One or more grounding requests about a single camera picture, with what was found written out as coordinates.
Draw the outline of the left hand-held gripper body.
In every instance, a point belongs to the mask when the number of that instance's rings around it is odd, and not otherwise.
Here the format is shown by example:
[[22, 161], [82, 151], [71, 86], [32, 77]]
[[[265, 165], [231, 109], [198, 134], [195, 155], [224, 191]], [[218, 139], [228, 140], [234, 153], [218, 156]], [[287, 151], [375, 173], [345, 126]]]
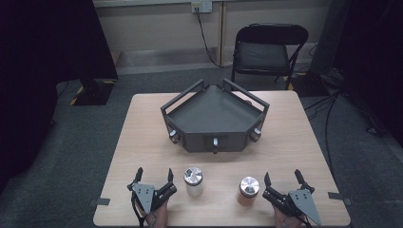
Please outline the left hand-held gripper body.
[[132, 192], [133, 204], [138, 205], [146, 214], [159, 209], [177, 192], [177, 188], [172, 181], [168, 182], [161, 189], [156, 189], [153, 185], [139, 182], [130, 183], [127, 188]]

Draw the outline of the dark curtain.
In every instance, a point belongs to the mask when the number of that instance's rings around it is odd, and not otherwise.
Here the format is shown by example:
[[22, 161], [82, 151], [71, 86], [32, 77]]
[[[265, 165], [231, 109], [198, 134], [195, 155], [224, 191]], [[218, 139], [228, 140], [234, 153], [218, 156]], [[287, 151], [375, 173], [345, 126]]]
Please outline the dark curtain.
[[93, 0], [0, 0], [0, 195], [35, 160], [56, 86], [117, 78]]
[[331, 67], [403, 146], [403, 0], [330, 0], [310, 70]]

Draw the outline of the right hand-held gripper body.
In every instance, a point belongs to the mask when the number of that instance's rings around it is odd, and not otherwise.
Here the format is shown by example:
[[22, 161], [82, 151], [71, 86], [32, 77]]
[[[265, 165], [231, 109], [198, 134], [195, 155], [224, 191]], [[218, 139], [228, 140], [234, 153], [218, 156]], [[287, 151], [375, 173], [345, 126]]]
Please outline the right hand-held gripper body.
[[311, 226], [311, 221], [316, 225], [322, 224], [312, 194], [306, 189], [282, 195], [273, 187], [269, 187], [264, 190], [262, 196], [286, 216], [303, 218], [302, 223], [306, 226]]

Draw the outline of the person's right hand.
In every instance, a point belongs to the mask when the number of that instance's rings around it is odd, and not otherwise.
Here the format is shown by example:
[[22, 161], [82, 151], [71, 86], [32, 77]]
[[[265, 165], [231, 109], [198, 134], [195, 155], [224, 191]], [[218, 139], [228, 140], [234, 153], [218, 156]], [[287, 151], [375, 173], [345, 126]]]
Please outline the person's right hand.
[[288, 217], [277, 207], [274, 208], [274, 212], [276, 228], [301, 228], [303, 218]]

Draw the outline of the white powder jar metal lid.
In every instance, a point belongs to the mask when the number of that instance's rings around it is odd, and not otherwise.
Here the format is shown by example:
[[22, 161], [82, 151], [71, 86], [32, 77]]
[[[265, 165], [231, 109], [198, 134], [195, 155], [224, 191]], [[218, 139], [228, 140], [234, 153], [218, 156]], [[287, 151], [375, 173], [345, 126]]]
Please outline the white powder jar metal lid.
[[199, 167], [189, 167], [183, 173], [186, 191], [190, 197], [198, 197], [202, 194], [203, 174]]

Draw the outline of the red powder jar metal lid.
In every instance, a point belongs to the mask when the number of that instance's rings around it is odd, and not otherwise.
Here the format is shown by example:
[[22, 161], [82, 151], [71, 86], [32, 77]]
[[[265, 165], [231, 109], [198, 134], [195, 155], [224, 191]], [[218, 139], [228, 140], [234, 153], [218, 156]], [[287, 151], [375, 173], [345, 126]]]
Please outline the red powder jar metal lid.
[[254, 177], [244, 177], [239, 184], [238, 203], [251, 206], [259, 193], [259, 182]]

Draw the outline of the black stand base yellow stripes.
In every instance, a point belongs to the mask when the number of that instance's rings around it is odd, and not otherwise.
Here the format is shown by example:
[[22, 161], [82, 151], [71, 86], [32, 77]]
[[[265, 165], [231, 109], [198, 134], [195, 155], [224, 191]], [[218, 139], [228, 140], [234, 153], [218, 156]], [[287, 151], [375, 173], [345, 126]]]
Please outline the black stand base yellow stripes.
[[115, 80], [81, 79], [82, 87], [77, 91], [70, 105], [106, 105]]

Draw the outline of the black folding chair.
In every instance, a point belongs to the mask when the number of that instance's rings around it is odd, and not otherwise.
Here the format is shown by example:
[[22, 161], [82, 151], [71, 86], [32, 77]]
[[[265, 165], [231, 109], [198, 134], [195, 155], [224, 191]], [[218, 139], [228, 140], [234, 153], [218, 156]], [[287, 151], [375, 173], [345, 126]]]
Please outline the black folding chair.
[[285, 77], [288, 89], [306, 28], [294, 24], [256, 23], [241, 28], [235, 41], [231, 81], [236, 74]]

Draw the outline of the white wall socket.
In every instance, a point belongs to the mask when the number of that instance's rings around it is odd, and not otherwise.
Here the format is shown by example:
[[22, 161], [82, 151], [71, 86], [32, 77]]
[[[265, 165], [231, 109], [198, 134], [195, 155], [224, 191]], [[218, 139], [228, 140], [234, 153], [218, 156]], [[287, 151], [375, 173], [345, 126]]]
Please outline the white wall socket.
[[211, 13], [213, 3], [211, 1], [192, 2], [191, 10], [193, 13]]

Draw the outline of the dark grey corner rack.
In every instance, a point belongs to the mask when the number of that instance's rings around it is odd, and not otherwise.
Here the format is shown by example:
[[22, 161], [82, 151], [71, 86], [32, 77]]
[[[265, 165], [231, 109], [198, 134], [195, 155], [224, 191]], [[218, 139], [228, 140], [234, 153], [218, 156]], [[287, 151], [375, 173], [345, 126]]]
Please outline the dark grey corner rack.
[[168, 137], [189, 153], [240, 152], [257, 142], [269, 109], [261, 98], [224, 79], [203, 80], [161, 107]]

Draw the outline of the person's left hand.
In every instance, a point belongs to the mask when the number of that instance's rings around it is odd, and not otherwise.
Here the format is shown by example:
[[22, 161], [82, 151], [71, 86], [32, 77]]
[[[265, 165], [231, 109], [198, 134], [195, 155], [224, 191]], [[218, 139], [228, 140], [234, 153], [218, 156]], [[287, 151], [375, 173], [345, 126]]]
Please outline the person's left hand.
[[150, 228], [167, 228], [168, 224], [168, 202], [166, 201], [155, 212], [145, 216], [145, 221]]

